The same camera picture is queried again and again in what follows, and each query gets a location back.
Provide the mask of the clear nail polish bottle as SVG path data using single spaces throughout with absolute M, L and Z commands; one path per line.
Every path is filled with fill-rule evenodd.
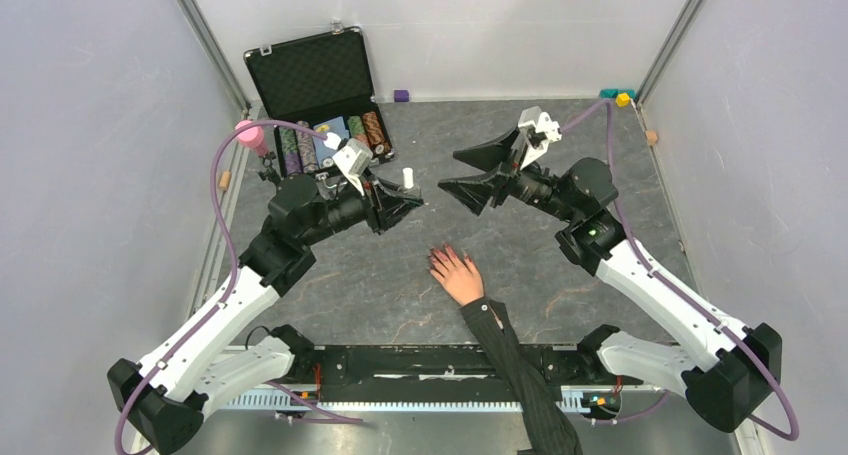
M 412 190 L 415 187 L 414 170 L 411 167 L 404 167 L 402 170 L 403 188 Z

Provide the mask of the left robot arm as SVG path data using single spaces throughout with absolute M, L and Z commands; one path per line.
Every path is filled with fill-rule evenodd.
M 226 361 L 217 356 L 250 322 L 285 295 L 315 264 L 312 245 L 361 222 L 383 234 L 424 203 L 411 169 L 402 184 L 371 172 L 326 198 L 315 178 L 283 180 L 261 231 L 223 285 L 183 326 L 140 361 L 117 360 L 107 380 L 120 412 L 115 446 L 124 453 L 127 423 L 148 442 L 145 453 L 182 449 L 215 411 L 257 385 L 306 380 L 313 354 L 271 333 Z

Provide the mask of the black pinstripe sleeve forearm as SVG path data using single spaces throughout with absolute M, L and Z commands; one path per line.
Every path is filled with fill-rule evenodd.
M 460 313 L 497 375 L 521 405 L 530 443 L 523 452 L 581 454 L 583 450 L 574 425 L 557 406 L 541 372 L 524 356 L 506 306 L 482 297 L 463 306 Z

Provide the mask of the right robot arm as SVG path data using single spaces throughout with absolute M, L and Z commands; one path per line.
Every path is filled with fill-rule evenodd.
M 572 264 L 634 302 L 673 341 L 638 339 L 604 325 L 580 343 L 580 375 L 639 379 L 683 397 L 713 428 L 730 433 L 753 418 L 780 384 L 783 341 L 768 324 L 749 326 L 712 305 L 666 270 L 610 211 L 618 191 L 609 165 L 584 157 L 561 175 L 540 166 L 543 142 L 515 129 L 457 150 L 473 176 L 439 187 L 474 214 L 515 198 L 563 223 L 555 235 Z

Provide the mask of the mannequin hand with red nails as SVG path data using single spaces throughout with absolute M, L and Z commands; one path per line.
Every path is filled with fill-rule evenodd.
M 485 295 L 479 270 L 467 255 L 460 256 L 450 245 L 433 248 L 428 255 L 429 272 L 461 307 Z

